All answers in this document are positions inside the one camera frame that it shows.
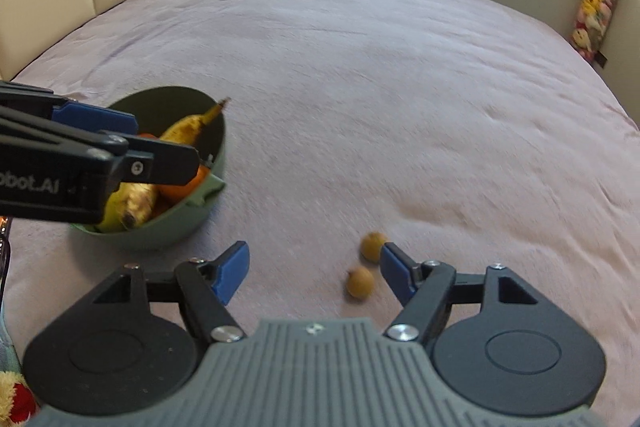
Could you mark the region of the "orange mandarin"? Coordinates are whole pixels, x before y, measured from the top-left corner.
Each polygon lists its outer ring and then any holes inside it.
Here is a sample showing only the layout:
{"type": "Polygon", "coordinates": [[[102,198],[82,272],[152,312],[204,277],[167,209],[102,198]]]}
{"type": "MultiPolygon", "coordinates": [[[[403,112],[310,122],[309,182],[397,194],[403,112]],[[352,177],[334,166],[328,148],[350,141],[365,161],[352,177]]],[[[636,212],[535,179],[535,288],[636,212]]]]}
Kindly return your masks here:
{"type": "Polygon", "coordinates": [[[210,170],[201,165],[194,178],[184,185],[159,185],[157,187],[158,194],[172,202],[178,204],[183,199],[189,197],[209,176],[210,170]]]}

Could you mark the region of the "small brown longan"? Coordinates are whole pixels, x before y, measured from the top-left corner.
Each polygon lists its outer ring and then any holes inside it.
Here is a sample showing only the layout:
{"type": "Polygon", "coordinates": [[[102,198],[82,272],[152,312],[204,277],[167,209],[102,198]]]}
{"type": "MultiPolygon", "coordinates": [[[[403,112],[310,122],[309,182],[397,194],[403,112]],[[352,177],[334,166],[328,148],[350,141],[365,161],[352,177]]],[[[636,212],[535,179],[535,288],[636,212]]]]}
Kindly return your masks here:
{"type": "Polygon", "coordinates": [[[375,290],[375,278],[366,267],[357,267],[348,271],[345,283],[347,294],[357,300],[368,299],[375,290]]]}
{"type": "Polygon", "coordinates": [[[388,237],[382,232],[369,232],[362,236],[359,245],[359,254],[367,262],[378,265],[381,259],[381,251],[388,242],[388,237]]]}

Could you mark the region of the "pink bed blanket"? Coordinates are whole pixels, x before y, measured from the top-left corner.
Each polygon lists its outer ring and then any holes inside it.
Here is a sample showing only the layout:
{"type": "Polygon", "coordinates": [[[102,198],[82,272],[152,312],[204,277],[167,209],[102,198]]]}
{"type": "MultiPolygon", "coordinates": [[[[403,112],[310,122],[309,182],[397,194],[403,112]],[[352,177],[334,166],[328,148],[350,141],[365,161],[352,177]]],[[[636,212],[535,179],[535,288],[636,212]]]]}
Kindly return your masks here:
{"type": "Polygon", "coordinates": [[[231,303],[258,321],[370,317],[345,298],[361,237],[468,273],[500,262],[595,335],[597,412],[639,414],[639,130],[549,26],[488,0],[127,0],[22,83],[96,105],[160,86],[226,98],[226,189],[205,225],[130,253],[17,220],[6,326],[17,351],[119,265],[167,270],[250,245],[231,303]]]}

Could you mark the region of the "plush toy hanging organizer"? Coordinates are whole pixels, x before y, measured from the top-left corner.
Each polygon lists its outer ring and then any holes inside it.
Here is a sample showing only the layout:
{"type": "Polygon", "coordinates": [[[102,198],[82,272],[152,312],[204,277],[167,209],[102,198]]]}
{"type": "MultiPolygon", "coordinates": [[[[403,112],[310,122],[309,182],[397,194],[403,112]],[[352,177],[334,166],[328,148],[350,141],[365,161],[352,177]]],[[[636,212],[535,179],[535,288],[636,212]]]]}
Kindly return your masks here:
{"type": "Polygon", "coordinates": [[[618,0],[580,0],[570,44],[589,64],[597,57],[618,0]]]}

